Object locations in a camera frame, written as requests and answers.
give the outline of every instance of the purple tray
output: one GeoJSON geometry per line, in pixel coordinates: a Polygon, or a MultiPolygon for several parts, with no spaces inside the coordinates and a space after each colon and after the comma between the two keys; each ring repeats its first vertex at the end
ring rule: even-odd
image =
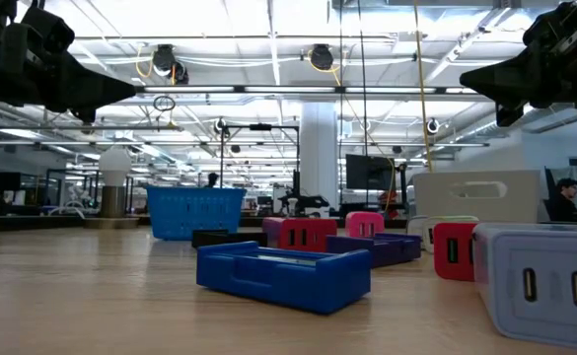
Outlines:
{"type": "Polygon", "coordinates": [[[371,238],[327,236],[326,251],[344,253],[366,249],[371,252],[372,267],[395,265],[421,256],[421,237],[378,233],[371,238]]]}

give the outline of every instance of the blue basket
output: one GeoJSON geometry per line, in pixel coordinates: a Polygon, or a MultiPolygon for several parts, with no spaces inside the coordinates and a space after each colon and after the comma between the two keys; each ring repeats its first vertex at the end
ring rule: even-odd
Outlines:
{"type": "Polygon", "coordinates": [[[191,241],[194,230],[238,232],[243,189],[148,186],[147,190],[155,238],[191,241]]]}

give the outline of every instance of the wooden table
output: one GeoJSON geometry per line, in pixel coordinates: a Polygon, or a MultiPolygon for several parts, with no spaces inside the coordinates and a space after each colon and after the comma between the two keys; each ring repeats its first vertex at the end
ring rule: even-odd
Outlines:
{"type": "Polygon", "coordinates": [[[375,270],[372,293],[328,317],[194,280],[189,243],[149,229],[0,233],[0,354],[577,354],[499,335],[429,255],[375,270]]]}

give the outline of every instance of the computer monitor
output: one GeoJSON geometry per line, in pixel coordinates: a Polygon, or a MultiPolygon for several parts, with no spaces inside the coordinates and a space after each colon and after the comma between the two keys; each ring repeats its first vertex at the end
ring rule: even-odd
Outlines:
{"type": "Polygon", "coordinates": [[[21,189],[21,173],[1,173],[0,191],[17,191],[21,189]]]}
{"type": "Polygon", "coordinates": [[[396,190],[395,168],[389,159],[347,154],[347,188],[396,190]]]}
{"type": "Polygon", "coordinates": [[[259,206],[272,204],[272,197],[271,196],[258,196],[257,197],[257,204],[259,206]]]}

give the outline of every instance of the white column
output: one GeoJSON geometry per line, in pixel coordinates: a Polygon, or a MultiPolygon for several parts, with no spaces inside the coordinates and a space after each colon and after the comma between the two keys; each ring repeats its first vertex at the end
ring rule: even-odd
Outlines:
{"type": "Polygon", "coordinates": [[[301,194],[321,195],[338,211],[338,142],[334,103],[303,103],[299,126],[301,194]]]}

